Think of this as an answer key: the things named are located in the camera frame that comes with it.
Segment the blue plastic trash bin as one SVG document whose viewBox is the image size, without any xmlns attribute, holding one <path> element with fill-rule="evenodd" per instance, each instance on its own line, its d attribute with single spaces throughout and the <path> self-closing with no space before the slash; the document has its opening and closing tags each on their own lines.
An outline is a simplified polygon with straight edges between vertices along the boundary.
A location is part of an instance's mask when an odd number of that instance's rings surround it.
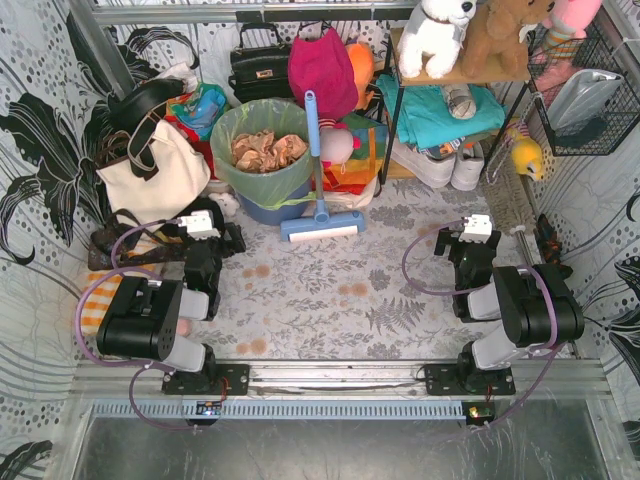
<svg viewBox="0 0 640 480">
<path fill-rule="evenodd" d="M 269 204 L 268 207 L 257 204 L 239 193 L 236 197 L 249 218 L 263 225 L 279 226 L 285 220 L 297 219 L 304 214 L 311 203 L 311 187 L 312 182 L 307 180 L 284 200 Z"/>
</svg>

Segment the green plastic trash bag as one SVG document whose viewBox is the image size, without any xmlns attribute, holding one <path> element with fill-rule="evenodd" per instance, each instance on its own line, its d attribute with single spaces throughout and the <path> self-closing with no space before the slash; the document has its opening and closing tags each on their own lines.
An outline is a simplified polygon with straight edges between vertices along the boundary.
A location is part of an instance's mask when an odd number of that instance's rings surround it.
<svg viewBox="0 0 640 480">
<path fill-rule="evenodd" d="M 265 210 L 308 202 L 313 164 L 302 108 L 281 99 L 254 100 L 215 123 L 214 174 Z"/>
</svg>

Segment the blue floor mop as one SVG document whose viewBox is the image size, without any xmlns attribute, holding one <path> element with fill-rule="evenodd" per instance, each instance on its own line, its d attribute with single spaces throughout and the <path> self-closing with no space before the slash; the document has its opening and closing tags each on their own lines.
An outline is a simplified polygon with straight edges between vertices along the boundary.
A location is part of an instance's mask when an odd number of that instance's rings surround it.
<svg viewBox="0 0 640 480">
<path fill-rule="evenodd" d="M 366 222 L 360 211 L 331 214 L 327 208 L 323 190 L 323 166 L 320 161 L 321 143 L 317 100 L 312 90 L 305 92 L 304 106 L 315 181 L 315 208 L 311 216 L 283 221 L 280 225 L 281 240 L 295 243 L 362 233 L 366 229 Z"/>
</svg>

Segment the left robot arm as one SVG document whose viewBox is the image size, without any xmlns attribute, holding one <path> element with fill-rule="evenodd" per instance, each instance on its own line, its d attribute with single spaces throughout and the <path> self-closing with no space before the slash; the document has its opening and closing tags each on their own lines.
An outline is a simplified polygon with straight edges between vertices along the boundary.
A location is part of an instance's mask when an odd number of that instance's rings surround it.
<svg viewBox="0 0 640 480">
<path fill-rule="evenodd" d="M 223 261 L 246 250 L 241 227 L 205 209 L 159 228 L 153 232 L 146 224 L 123 233 L 113 244 L 112 262 L 115 267 L 180 262 L 183 275 L 179 280 L 124 277 L 98 328 L 99 352 L 159 368 L 166 395 L 246 395 L 249 366 L 219 362 L 211 346 L 179 329 L 181 321 L 216 316 Z"/>
</svg>

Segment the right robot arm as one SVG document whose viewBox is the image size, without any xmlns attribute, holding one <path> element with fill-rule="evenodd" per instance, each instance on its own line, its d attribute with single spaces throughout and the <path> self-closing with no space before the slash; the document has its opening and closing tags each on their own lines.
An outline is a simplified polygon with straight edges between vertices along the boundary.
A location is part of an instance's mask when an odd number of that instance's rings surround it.
<svg viewBox="0 0 640 480">
<path fill-rule="evenodd" d="M 559 268 L 553 264 L 495 267 L 501 233 L 472 238 L 468 227 L 438 233 L 434 254 L 453 264 L 452 307 L 465 323 L 497 327 L 467 343 L 454 363 L 425 369 L 427 393 L 516 393 L 511 365 L 528 354 L 546 353 L 579 339 L 584 317 Z"/>
</svg>

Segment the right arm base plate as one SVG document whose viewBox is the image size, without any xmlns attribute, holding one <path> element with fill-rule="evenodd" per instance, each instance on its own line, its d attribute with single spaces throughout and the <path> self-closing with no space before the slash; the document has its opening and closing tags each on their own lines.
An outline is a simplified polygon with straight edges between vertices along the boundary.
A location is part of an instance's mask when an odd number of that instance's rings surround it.
<svg viewBox="0 0 640 480">
<path fill-rule="evenodd" d="M 516 393 L 510 368 L 464 371 L 453 364 L 427 364 L 424 381 L 427 393 L 433 396 L 510 396 Z"/>
</svg>

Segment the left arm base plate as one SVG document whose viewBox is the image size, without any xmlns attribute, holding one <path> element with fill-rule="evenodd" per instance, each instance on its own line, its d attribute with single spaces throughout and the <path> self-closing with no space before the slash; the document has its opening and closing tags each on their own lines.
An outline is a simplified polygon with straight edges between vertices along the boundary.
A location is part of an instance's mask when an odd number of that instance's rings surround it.
<svg viewBox="0 0 640 480">
<path fill-rule="evenodd" d="M 212 377 L 205 373 L 177 371 L 166 375 L 161 391 L 166 395 L 245 396 L 249 387 L 249 364 L 219 364 Z"/>
</svg>

